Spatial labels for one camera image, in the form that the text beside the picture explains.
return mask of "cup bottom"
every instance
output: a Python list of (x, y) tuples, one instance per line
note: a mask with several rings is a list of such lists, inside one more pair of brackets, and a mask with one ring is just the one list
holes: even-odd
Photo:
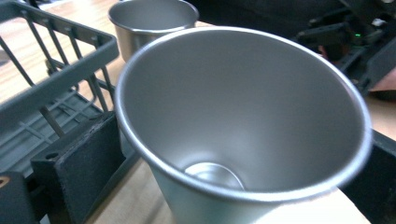
[(210, 184), (244, 190), (238, 176), (229, 168), (214, 162), (199, 162), (189, 166), (185, 173)]

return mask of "dish rack grid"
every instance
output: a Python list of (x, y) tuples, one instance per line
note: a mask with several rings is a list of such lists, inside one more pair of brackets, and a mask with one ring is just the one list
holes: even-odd
[(117, 40), (6, 0), (0, 2), (0, 50), (0, 172), (27, 177), (34, 155), (112, 106), (106, 66), (119, 56)]

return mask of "cup rim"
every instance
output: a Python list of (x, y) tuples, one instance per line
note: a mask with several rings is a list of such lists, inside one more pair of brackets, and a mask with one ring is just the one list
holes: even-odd
[[(233, 32), (243, 32), (243, 33), (251, 33), (254, 35), (263, 35), (266, 37), (270, 37), (276, 39), (278, 41), (284, 42), (286, 44), (292, 45), (299, 50), (303, 50), (306, 53), (310, 54), (312, 57), (315, 57), (317, 60), (320, 60), (324, 66), (329, 67), (335, 74), (335, 78), (341, 81), (343, 85), (345, 85), (348, 94), (352, 98), (352, 103), (359, 108), (362, 117), (362, 130), (361, 130), (361, 140), (358, 146), (357, 153), (355, 156), (349, 161), (349, 163), (345, 167), (341, 167), (339, 172), (334, 175), (329, 176), (327, 179), (322, 180), (321, 182), (314, 184), (312, 186), (307, 186), (301, 189), (293, 189), (293, 190), (284, 190), (284, 191), (276, 191), (276, 192), (258, 192), (258, 191), (243, 191), (238, 189), (228, 189), (221, 186), (215, 186), (203, 181), (200, 181), (192, 176), (186, 175), (184, 172), (180, 171), (173, 165), (162, 161), (161, 158), (156, 156), (154, 153), (149, 150), (149, 148), (141, 141), (138, 137), (137, 132), (131, 127), (131, 122), (129, 121), (126, 113), (124, 112), (125, 106), (123, 104), (123, 89), (128, 88), (125, 83), (125, 79), (128, 77), (129, 71), (134, 67), (134, 65), (139, 61), (139, 59), (144, 56), (148, 51), (152, 48), (156, 48), (161, 44), (166, 43), (166, 41), (177, 38), (182, 35), (188, 35), (192, 33), (200, 33), (207, 31), (233, 31)], [(136, 150), (143, 157), (145, 161), (148, 162), (150, 166), (161, 171), (167, 177), (172, 178), (176, 182), (186, 186), (190, 189), (197, 189), (202, 193), (209, 194), (212, 196), (217, 196), (226, 200), (233, 201), (243, 201), (250, 203), (285, 203), (285, 202), (294, 202), (300, 201), (302, 199), (309, 199), (313, 197), (317, 197), (319, 195), (329, 193), (332, 190), (335, 190), (337, 187), (340, 187), (350, 181), (364, 166), (364, 164), (368, 161), (371, 152), (372, 145), (372, 129), (371, 129), (371, 120), (370, 115), (365, 105), (361, 95), (357, 91), (357, 89), (353, 86), (353, 84), (347, 79), (345, 75), (343, 75), (335, 66), (326, 61), (325, 59), (319, 57), (315, 52), (310, 49), (306, 49), (305, 47), (294, 43), (286, 38), (279, 37), (277, 35), (271, 35), (265, 32), (246, 29), (246, 28), (238, 28), (231, 26), (213, 26), (213, 27), (198, 27), (191, 28), (188, 30), (179, 31), (176, 33), (172, 33), (170, 35), (166, 35), (160, 37), (153, 42), (147, 44), (141, 50), (139, 50), (125, 65), (122, 72), (120, 73), (119, 85), (116, 88), (115, 94), (115, 111), (117, 117), (119, 119), (120, 128), (123, 133), (126, 135), (127, 139), (130, 143), (136, 146)]]
[(183, 1), (183, 0), (172, 0), (172, 1), (179, 2), (181, 4), (185, 4), (186, 6), (188, 6), (191, 9), (191, 12), (193, 12), (193, 14), (195, 16), (194, 20), (192, 21), (192, 23), (186, 23), (186, 24), (184, 24), (182, 26), (178, 26), (178, 27), (174, 27), (174, 28), (170, 28), (170, 29), (158, 29), (158, 30), (157, 29), (155, 29), (155, 30), (152, 29), (152, 30), (150, 30), (150, 29), (132, 28), (132, 27), (128, 27), (126, 25), (123, 25), (123, 24), (119, 23), (118, 21), (116, 21), (112, 17), (112, 14), (114, 14), (114, 11), (117, 10), (118, 7), (122, 7), (123, 5), (127, 5), (127, 4), (132, 4), (133, 2), (137, 2), (137, 1), (141, 1), (141, 0), (119, 1), (118, 3), (114, 4), (110, 8), (110, 10), (108, 11), (108, 15), (107, 15), (108, 18), (110, 19), (110, 21), (113, 24), (119, 26), (120, 28), (123, 28), (123, 29), (128, 30), (128, 31), (132, 31), (134, 33), (141, 34), (141, 35), (152, 35), (152, 34), (160, 35), (160, 34), (169, 34), (169, 33), (173, 33), (173, 32), (176, 32), (176, 31), (181, 31), (181, 30), (184, 30), (186, 28), (191, 28), (199, 20), (198, 9), (194, 5), (192, 5), (191, 3)]

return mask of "wooden surface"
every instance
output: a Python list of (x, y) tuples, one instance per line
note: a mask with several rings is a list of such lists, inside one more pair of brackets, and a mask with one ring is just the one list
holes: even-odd
[[(115, 35), (114, 25), (109, 21), (107, 12), (117, 2), (117, 0), (66, 1), (48, 8), (47, 11)], [(11, 33), (17, 33), (15, 28), (16, 26), (13, 26)], [(0, 26), (0, 30), (2, 36), (3, 32), (7, 33), (4, 25)], [(32, 53), (28, 49), (24, 50), (24, 53)], [(27, 63), (35, 66), (35, 61)], [(123, 66), (124, 61), (121, 57), (108, 66), (114, 84), (117, 82)], [(5, 67), (2, 66), (0, 69), (4, 73)], [(18, 80), (10, 80), (8, 77), (2, 76), (1, 78), (1, 83), (9, 82), (12, 88), (20, 83)], [(0, 89), (0, 102), (8, 97), (5, 94), (8, 89), (10, 87)], [(366, 102), (372, 115), (373, 127), (396, 139), (396, 104), (381, 102), (374, 98), (368, 98)], [(367, 219), (340, 190), (335, 190), (313, 201), (280, 206), (260, 220), (260, 222), (264, 221), (265, 223), (368, 223)], [(175, 222), (148, 165), (144, 161), (140, 161), (97, 209), (89, 223)]]

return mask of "silver tumbler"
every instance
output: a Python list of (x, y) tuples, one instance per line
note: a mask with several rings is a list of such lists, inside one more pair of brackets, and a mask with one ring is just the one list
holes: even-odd
[(131, 0), (115, 4), (108, 17), (115, 25), (126, 62), (150, 41), (194, 27), (199, 13), (190, 3), (179, 0)]
[(249, 29), (151, 42), (125, 65), (115, 102), (177, 223), (254, 222), (345, 184), (371, 150), (366, 105), (343, 74)]

